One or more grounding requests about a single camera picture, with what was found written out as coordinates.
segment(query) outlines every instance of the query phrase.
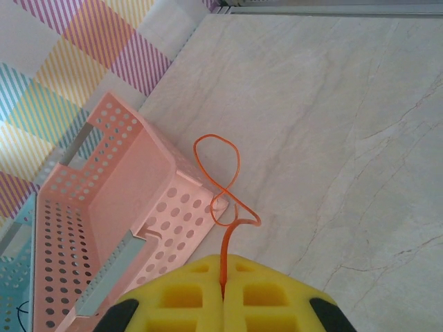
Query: blue basket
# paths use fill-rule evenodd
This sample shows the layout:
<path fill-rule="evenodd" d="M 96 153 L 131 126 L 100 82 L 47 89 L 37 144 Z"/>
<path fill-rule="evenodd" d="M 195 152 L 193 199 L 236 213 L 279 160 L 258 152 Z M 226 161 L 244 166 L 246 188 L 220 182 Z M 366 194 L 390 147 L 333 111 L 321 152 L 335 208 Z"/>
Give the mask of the blue basket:
<path fill-rule="evenodd" d="M 0 331 L 32 331 L 35 197 L 0 230 Z"/>

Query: yellow sponge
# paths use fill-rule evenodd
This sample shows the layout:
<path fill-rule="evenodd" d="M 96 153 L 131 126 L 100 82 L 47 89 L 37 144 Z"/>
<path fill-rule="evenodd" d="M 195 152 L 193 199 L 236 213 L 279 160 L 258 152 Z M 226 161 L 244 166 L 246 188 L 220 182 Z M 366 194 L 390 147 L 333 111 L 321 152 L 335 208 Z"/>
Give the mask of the yellow sponge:
<path fill-rule="evenodd" d="M 228 282 L 223 301 L 219 260 L 219 255 L 208 256 L 123 295 L 119 303 L 134 299 L 138 305 L 122 331 L 354 331 L 328 295 L 235 255 L 228 256 Z M 338 315 L 342 315 L 339 320 L 344 318 L 347 325 L 329 330 L 327 327 L 334 317 L 321 319 L 312 299 L 336 308 Z M 335 314 L 332 310 L 326 316 Z"/>

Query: pastel plaid cloth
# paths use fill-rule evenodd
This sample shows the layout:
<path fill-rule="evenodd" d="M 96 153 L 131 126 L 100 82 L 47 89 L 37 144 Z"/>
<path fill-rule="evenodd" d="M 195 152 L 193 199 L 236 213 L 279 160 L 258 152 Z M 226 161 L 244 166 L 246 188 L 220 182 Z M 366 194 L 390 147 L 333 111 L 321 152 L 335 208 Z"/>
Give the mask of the pastel plaid cloth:
<path fill-rule="evenodd" d="M 0 3 L 0 227 L 39 190 L 103 93 L 111 89 L 138 109 L 216 5 L 217 0 Z M 76 162 L 84 162 L 100 139 L 93 130 Z"/>

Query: white marble surface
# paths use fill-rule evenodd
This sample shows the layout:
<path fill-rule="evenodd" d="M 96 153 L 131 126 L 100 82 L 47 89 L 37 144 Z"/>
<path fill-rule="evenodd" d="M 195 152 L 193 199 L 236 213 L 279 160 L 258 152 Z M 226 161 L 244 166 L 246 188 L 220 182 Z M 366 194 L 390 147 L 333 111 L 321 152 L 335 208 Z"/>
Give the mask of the white marble surface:
<path fill-rule="evenodd" d="M 191 159 L 205 133 L 239 147 L 233 191 L 263 226 L 230 252 L 325 290 L 358 331 L 443 331 L 442 80 L 443 20 L 209 15 L 141 113 Z M 227 183 L 234 153 L 201 153 Z"/>

